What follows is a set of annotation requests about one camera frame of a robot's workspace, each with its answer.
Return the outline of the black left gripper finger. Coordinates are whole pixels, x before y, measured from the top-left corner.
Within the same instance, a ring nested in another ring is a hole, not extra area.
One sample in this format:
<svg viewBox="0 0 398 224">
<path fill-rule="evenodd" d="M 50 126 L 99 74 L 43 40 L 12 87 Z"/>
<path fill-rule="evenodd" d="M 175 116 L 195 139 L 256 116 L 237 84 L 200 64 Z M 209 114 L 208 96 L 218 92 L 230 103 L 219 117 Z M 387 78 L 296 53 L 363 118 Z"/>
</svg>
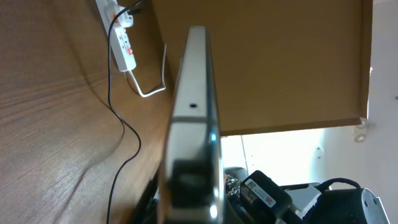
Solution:
<svg viewBox="0 0 398 224">
<path fill-rule="evenodd" d="M 173 207 L 204 207 L 218 199 L 212 159 L 169 160 L 167 175 Z"/>
</svg>

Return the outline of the black Samsung Galaxy smartphone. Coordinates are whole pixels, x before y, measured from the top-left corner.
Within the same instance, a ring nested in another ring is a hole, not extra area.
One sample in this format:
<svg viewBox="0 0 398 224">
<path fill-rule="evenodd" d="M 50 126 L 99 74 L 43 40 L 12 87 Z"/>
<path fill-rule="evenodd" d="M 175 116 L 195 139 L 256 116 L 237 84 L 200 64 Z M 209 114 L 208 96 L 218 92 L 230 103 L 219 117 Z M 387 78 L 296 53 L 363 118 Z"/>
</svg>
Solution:
<svg viewBox="0 0 398 224">
<path fill-rule="evenodd" d="M 174 159 L 215 161 L 215 203 L 173 207 L 167 185 L 167 162 Z M 175 86 L 174 105 L 159 170 L 158 223 L 222 223 L 224 168 L 216 102 L 210 35 L 203 26 L 189 29 Z"/>
</svg>

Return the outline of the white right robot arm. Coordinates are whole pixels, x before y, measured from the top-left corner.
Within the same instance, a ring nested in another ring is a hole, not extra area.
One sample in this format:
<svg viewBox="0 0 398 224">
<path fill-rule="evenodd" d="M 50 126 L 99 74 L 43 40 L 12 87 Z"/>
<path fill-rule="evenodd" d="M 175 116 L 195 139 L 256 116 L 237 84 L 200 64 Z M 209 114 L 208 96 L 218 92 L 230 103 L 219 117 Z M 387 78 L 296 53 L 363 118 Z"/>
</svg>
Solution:
<svg viewBox="0 0 398 224">
<path fill-rule="evenodd" d="M 357 182 L 344 178 L 316 186 L 316 204 L 303 217 L 308 224 L 390 224 L 381 199 Z"/>
</svg>

